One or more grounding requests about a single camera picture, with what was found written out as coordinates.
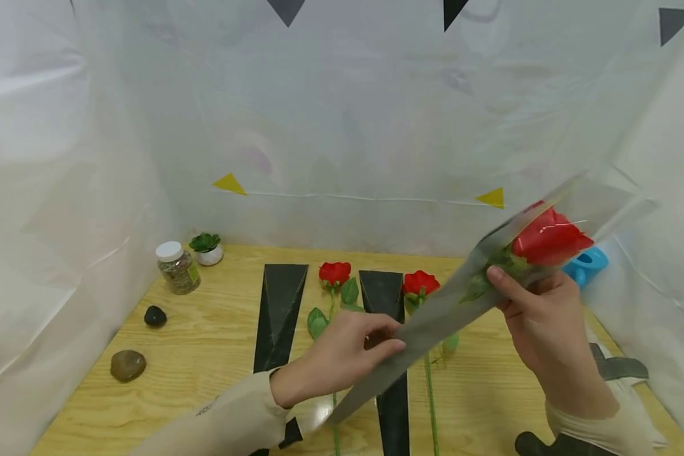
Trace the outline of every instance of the white jar lid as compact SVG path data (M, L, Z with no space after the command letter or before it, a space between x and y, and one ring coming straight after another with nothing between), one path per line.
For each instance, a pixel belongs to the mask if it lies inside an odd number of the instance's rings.
M158 259L165 263L170 263L170 261L177 260L182 257L182 244L178 241L169 241L165 244L161 244L155 254L158 255Z

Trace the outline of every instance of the brown stone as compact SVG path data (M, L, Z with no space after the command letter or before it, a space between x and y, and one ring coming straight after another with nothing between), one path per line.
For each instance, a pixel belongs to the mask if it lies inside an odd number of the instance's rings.
M140 376L146 366L144 355L134 350L122 350L111 357L110 373L113 378L126 383Z

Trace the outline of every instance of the wooden table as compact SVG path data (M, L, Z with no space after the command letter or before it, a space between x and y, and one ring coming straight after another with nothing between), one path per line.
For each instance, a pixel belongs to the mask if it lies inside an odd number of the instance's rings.
M327 305L317 268L324 261L348 261L358 269L435 274L441 282L460 263L453 258L291 250L227 246L218 265L202 268L202 285L187 296L174 296L158 279L94 364L52 426L34 448L33 456L116 456L189 409L216 397L251 373L263 268L266 263L308 263L309 272L292 358L312 339L305 316L314 306ZM143 316L151 304L166 311L168 324L152 330ZM588 320L600 340L616 355L619 349L595 317ZM434 368L441 454L515 455L514 440L532 431L552 442L543 394L534 376L517 357L499 312L489 312L460 332L461 342L446 368ZM147 369L139 379L120 384L110 376L111 356L120 350L143 353ZM636 386L655 426L670 445L659 455L684 456L684 434L645 384ZM432 455L428 397L422 364L408 372L412 455ZM381 456L377 413L372 402L343 423L343 455ZM272 455L333 454L333 437L323 429L287 450Z

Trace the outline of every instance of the blue object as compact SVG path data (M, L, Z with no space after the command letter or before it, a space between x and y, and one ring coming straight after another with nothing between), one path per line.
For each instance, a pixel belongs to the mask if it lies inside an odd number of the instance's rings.
M592 246L570 260L562 270L578 284L578 287L583 289L606 266L608 266L608 258L605 253L596 246Z

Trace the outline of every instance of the jar of seeds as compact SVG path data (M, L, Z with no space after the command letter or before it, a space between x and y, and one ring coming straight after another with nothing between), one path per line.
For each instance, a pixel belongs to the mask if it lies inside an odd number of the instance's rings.
M171 292L186 295L201 284L198 265L179 242L165 242L155 253L158 255L158 268Z

